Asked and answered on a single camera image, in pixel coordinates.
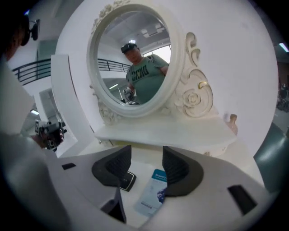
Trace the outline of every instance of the oval mirror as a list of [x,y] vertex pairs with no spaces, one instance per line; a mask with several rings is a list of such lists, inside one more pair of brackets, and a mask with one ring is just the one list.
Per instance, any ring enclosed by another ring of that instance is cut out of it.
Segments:
[[122,105],[147,103],[165,80],[170,44],[167,29],[156,16],[130,11],[116,17],[95,51],[104,90]]

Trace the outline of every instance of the green t-shirt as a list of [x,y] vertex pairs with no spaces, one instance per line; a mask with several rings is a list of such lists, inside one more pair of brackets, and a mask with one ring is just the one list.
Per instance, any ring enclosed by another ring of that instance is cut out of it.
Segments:
[[139,103],[146,103],[157,93],[165,77],[159,68],[164,66],[168,63],[152,54],[130,67],[126,79],[135,88]]

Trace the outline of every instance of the person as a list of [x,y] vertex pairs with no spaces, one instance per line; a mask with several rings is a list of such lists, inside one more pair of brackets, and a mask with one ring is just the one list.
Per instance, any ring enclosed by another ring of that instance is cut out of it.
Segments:
[[[26,15],[22,15],[19,19],[19,23],[16,26],[16,29],[13,31],[13,35],[8,42],[6,49],[4,50],[4,58],[6,61],[9,61],[16,53],[17,49],[20,46],[25,46],[30,38],[29,30],[29,18]],[[24,131],[20,132],[23,136],[29,136]],[[42,149],[47,147],[48,139],[59,139],[63,141],[63,135],[59,131],[59,137],[52,137],[51,135],[46,134],[36,134],[30,136]]]
[[144,104],[161,87],[168,71],[168,63],[155,54],[143,57],[134,43],[125,44],[121,51],[132,63],[126,74],[128,87],[133,94],[136,93],[139,104]]

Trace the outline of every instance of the railing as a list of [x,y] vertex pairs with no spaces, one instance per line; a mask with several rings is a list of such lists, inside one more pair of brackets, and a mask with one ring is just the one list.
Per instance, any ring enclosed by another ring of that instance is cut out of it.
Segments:
[[[99,70],[127,72],[129,65],[111,60],[98,59]],[[22,85],[51,75],[51,59],[40,60],[12,70]]]
[[127,72],[131,66],[110,60],[98,59],[99,70]]

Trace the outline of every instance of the ornate mirror frame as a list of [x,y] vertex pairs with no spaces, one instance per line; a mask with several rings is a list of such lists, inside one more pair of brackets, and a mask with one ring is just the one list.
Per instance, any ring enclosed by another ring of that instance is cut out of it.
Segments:
[[[151,13],[162,21],[171,40],[171,60],[166,78],[155,96],[146,104],[130,106],[113,99],[96,66],[95,60],[98,57],[95,51],[109,23],[123,13],[136,10]],[[116,0],[106,5],[94,21],[87,48],[88,73],[104,122],[107,125],[113,124],[119,115],[129,118],[147,116],[161,107],[166,108],[166,113],[177,111],[190,118],[206,115],[213,105],[213,93],[207,78],[198,68],[199,54],[195,35],[189,32],[185,37],[173,13],[164,6],[150,0]]]

